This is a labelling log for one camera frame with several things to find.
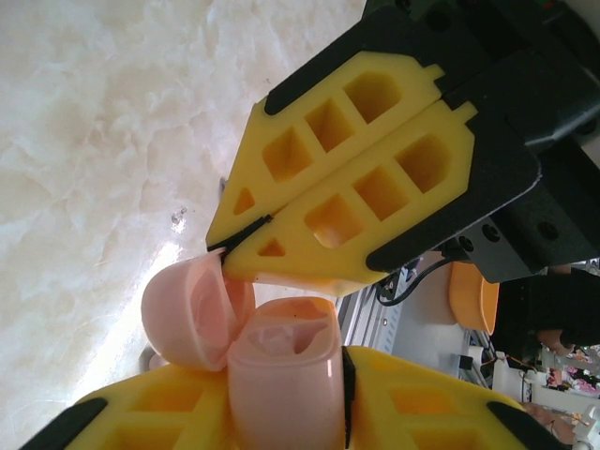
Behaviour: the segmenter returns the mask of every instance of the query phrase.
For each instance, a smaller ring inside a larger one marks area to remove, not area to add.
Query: triangular cutout
[[[248,188],[244,187],[242,190],[240,190],[240,195],[237,197],[237,203],[235,204],[233,213],[236,216],[239,216],[240,214],[245,213],[255,204],[256,202],[254,202],[254,197],[252,197],[252,194]]]
[[[281,246],[277,239],[272,239],[265,247],[259,251],[260,256],[285,256],[285,248]]]

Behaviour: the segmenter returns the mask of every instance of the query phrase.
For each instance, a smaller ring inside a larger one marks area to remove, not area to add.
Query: pink plastic object
[[[252,285],[223,276],[218,250],[156,274],[143,293],[142,323],[170,363],[218,371],[254,308]]]
[[[240,448],[343,448],[341,336],[331,302],[295,297],[264,304],[228,361]]]

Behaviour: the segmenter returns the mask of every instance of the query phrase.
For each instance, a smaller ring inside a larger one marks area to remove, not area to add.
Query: marble surface
[[[3,448],[137,372],[143,288],[203,252],[251,105],[363,3],[0,2]]]

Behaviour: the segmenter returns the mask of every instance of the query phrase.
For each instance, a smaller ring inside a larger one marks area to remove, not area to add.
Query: wire
[[[506,355],[506,358],[508,359],[512,359],[513,361],[515,361],[518,364],[521,364],[522,366],[526,367],[526,368],[530,368],[531,370],[533,370],[535,373],[538,372],[537,368],[535,368],[534,366],[532,366],[531,364],[527,364],[524,363],[523,361],[521,361],[520,359],[516,359],[514,356],[511,356],[510,354]]]
[[[381,299],[381,297],[379,296],[379,293],[375,296],[375,298],[377,298],[377,301],[379,303],[381,303],[384,307],[395,307],[396,305],[399,305],[404,300],[409,298],[409,295],[411,295],[411,293],[413,293],[413,291],[416,289],[416,287],[419,285],[419,283],[421,281],[423,281],[427,275],[429,275],[434,270],[439,269],[440,267],[444,267],[445,265],[452,263],[453,261],[454,260],[444,258],[442,260],[439,260],[439,261],[433,263],[431,266],[429,266],[427,269],[425,269],[423,272],[421,272],[419,275],[417,275],[416,278],[414,279],[414,281],[409,285],[409,287],[406,288],[406,291],[404,291],[401,295],[396,297],[394,300],[390,300],[389,302],[384,302]]]
[[[489,361],[486,361],[484,364],[482,364],[481,367],[487,366],[488,364],[491,364],[491,363],[495,363],[496,361],[498,361],[498,358],[494,357],[494,358],[490,359]]]

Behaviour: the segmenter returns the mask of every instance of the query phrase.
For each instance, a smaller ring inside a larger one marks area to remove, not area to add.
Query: black edge trim
[[[223,258],[229,255],[232,251],[234,251],[242,242],[248,239],[252,234],[258,231],[263,225],[266,225],[271,220],[273,220],[272,216],[264,216],[259,217],[250,223],[244,230],[237,232],[233,236],[228,237],[227,239],[223,239],[221,242],[217,242],[213,246],[207,248],[207,250],[213,251],[218,248],[225,248],[225,253],[223,254]]]
[[[526,412],[499,401],[490,401],[487,408],[527,450],[564,450],[564,445]]]
[[[21,450],[65,450],[108,404],[105,398],[98,397],[67,408]]]
[[[445,73],[436,81],[442,92],[464,83],[491,63],[474,37],[459,26],[463,20],[458,11],[444,1],[431,10],[440,11],[457,26],[444,33],[434,32],[425,23],[414,22],[399,7],[379,7],[275,87],[267,96],[264,111],[280,113],[362,51],[409,55],[423,67],[439,65]]]
[[[342,366],[344,370],[344,412],[346,419],[346,447],[350,448],[353,430],[353,401],[356,389],[356,367],[347,347],[341,348]]]

